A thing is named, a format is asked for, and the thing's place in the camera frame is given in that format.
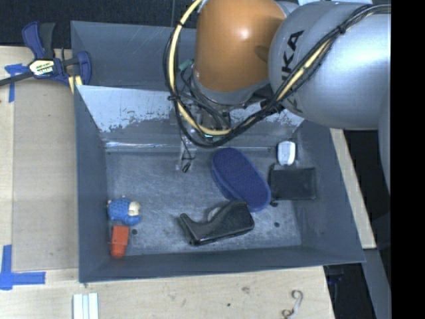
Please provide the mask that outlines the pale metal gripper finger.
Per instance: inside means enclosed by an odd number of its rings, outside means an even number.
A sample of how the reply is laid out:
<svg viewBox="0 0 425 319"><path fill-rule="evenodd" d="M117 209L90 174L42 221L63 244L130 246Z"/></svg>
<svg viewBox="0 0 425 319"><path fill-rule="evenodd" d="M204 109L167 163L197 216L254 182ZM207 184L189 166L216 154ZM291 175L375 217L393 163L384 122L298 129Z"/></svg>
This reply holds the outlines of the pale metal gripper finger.
<svg viewBox="0 0 425 319"><path fill-rule="evenodd" d="M197 147L190 141L190 139L185 138L185 160L187 164L191 164L196 158Z"/></svg>
<svg viewBox="0 0 425 319"><path fill-rule="evenodd" d="M179 153L178 153L175 169L177 171L184 171L186 164L187 164L187 159L186 159L185 141L184 141L184 138L181 138L179 142Z"/></svg>

